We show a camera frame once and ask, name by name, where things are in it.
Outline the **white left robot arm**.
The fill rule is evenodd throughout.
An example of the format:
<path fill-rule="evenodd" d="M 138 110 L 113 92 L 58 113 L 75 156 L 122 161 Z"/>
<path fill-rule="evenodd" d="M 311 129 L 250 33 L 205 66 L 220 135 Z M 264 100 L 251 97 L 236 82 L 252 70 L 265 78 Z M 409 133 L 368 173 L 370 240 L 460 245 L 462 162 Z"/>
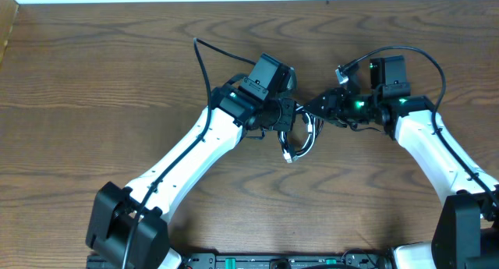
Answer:
<path fill-rule="evenodd" d="M 94 198 L 87 246 L 115 268 L 178 268 L 168 224 L 203 175 L 250 130 L 292 128 L 292 87 L 226 83 L 210 93 L 192 129 L 152 168 L 120 188 L 106 183 Z"/>

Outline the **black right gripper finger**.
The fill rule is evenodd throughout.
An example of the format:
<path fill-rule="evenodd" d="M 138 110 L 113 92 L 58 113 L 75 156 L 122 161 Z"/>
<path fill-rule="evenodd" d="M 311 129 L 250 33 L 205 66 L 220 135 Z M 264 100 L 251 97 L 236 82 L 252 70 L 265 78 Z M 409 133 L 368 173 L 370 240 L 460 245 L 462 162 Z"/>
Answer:
<path fill-rule="evenodd" d="M 336 88 L 328 89 L 323 93 L 319 94 L 311 101 L 308 101 L 308 105 L 336 105 L 338 99 L 338 92 Z"/>
<path fill-rule="evenodd" d="M 335 116 L 333 115 L 331 108 L 327 105 L 323 105 L 320 101 L 307 102 L 303 108 L 306 112 L 325 122 L 333 123 L 335 121 Z"/>

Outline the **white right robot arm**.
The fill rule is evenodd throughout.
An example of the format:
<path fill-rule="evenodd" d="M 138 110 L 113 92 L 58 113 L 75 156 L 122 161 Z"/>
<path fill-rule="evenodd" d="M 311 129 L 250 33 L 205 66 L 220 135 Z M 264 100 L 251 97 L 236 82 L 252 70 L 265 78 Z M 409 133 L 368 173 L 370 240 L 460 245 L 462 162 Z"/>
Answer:
<path fill-rule="evenodd" d="M 452 137 L 427 97 L 383 97 L 334 88 L 304 109 L 339 127 L 357 130 L 371 122 L 382 126 L 414 158 L 443 205 L 432 240 L 393 248 L 381 268 L 498 266 L 498 180 Z"/>

